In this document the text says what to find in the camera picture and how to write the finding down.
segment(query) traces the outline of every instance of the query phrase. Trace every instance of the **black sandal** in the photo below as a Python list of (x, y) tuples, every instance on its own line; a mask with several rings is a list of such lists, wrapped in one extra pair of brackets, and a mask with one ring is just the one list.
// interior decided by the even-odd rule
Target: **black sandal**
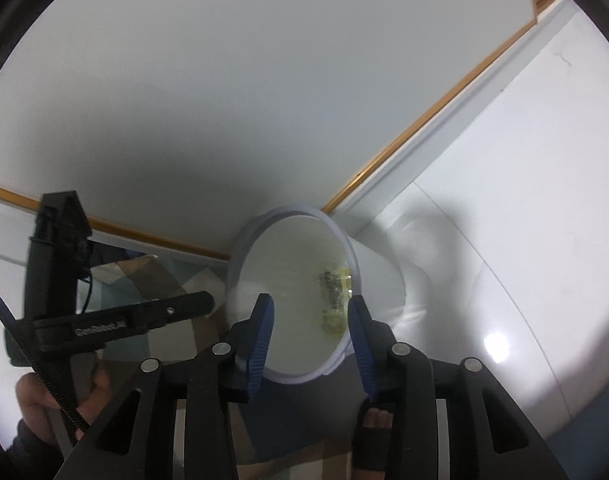
[(365, 400), (357, 416), (357, 426), (353, 433), (353, 455), (351, 466), (353, 469), (367, 471), (386, 471), (389, 455), (389, 441), (391, 428), (365, 428), (364, 415), (370, 408), (378, 408), (393, 413), (395, 404), (377, 404)]

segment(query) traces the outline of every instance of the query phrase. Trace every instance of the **person's arm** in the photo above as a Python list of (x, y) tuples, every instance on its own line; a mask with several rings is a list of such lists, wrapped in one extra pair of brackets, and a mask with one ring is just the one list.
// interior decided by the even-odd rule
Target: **person's arm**
[[(89, 398), (78, 407), (80, 415), (88, 422), (93, 422), (111, 397), (104, 368), (98, 367), (93, 382)], [(20, 378), (16, 396), (22, 420), (18, 423), (18, 435), (7, 450), (7, 456), (22, 479), (53, 480), (62, 465), (62, 453), (57, 447), (46, 409), (57, 410), (58, 404), (33, 373)], [(79, 430), (76, 437), (82, 437)]]

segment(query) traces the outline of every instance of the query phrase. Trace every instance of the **bright light spot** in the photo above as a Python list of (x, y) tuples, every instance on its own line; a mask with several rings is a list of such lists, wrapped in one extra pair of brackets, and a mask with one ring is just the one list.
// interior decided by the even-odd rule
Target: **bright light spot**
[(508, 339), (503, 333), (494, 332), (484, 338), (484, 348), (496, 363), (506, 361), (508, 357)]

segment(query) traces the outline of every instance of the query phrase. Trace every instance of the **foot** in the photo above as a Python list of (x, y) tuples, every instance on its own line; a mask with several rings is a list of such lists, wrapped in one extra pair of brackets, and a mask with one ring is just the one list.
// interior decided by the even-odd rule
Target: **foot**
[[(393, 413), (378, 408), (369, 408), (364, 413), (362, 421), (363, 428), (391, 429), (393, 426)], [(351, 480), (383, 480), (384, 471), (369, 471), (365, 469), (353, 469)]]

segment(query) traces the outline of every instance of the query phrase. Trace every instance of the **human hand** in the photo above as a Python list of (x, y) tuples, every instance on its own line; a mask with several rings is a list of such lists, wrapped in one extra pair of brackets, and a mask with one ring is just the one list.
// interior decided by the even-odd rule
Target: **human hand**
[[(89, 424), (95, 420), (111, 398), (108, 374), (102, 364), (97, 366), (93, 374), (91, 388), (89, 398), (78, 406), (78, 412)], [(60, 406), (35, 373), (25, 374), (20, 378), (16, 384), (16, 397), (22, 419), (27, 427), (40, 440), (54, 446), (56, 436), (51, 428), (46, 409), (59, 410)], [(78, 440), (81, 439), (82, 432), (76, 430), (75, 436)]]

